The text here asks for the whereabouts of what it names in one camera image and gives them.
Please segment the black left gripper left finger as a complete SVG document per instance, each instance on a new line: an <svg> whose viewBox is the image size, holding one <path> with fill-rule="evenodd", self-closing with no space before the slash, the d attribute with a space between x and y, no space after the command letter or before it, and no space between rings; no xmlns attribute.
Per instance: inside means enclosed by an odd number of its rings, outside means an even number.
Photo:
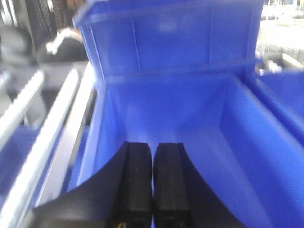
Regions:
<svg viewBox="0 0 304 228"><path fill-rule="evenodd" d="M152 154L147 143L124 142L91 178L30 210L24 228L149 228Z"/></svg>

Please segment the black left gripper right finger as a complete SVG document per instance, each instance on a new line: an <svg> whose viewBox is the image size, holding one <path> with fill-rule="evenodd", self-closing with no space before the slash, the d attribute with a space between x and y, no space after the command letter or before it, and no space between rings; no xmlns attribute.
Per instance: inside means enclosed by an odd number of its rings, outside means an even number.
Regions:
<svg viewBox="0 0 304 228"><path fill-rule="evenodd" d="M243 228L191 162L182 143L160 143L153 163L157 228Z"/></svg>

